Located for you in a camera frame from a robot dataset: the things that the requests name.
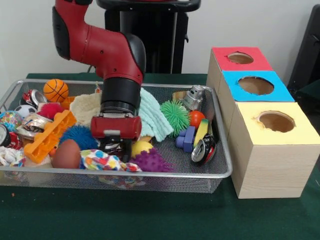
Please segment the red box lid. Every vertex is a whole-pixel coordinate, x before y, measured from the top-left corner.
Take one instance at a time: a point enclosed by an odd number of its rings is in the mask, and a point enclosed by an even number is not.
[[[213,47],[222,71],[273,71],[258,47]]]

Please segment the green tablecloth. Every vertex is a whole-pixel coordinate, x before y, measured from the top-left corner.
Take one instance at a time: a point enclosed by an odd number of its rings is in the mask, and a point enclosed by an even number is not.
[[[97,81],[86,73],[28,77]],[[205,81],[203,74],[146,76],[149,83]],[[318,240],[319,184],[315,168],[302,197],[291,199],[239,200],[230,178],[213,194],[0,187],[0,234],[15,240]]]

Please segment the small basketball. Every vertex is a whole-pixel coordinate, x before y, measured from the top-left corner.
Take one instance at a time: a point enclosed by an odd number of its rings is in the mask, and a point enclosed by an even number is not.
[[[51,79],[44,85],[43,94],[50,102],[62,103],[69,95],[69,88],[64,81]]]

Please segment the soccer ball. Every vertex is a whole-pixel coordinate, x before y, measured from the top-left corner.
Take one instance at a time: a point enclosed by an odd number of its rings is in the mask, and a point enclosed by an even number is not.
[[[37,109],[31,105],[20,105],[15,109],[15,111],[25,118],[30,113],[36,113]]]

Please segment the wire mesh basket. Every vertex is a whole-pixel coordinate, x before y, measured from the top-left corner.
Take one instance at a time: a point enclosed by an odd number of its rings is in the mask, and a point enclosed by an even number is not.
[[[42,91],[47,80],[24,79],[11,85],[0,101],[0,111],[14,110],[22,94],[30,89]],[[92,94],[96,83],[91,81],[65,81],[69,96]],[[144,84],[160,104],[172,99],[174,92],[189,90],[191,85]],[[120,172],[83,169],[7,167],[0,166],[0,186],[43,188],[77,188],[105,190],[137,190],[160,192],[213,193],[223,178],[232,173],[232,163],[223,128],[219,103],[215,91],[203,86],[201,111],[212,123],[218,139],[213,158],[202,166],[192,163],[191,154],[175,147],[175,139],[167,137],[163,142],[153,141],[174,172]]]

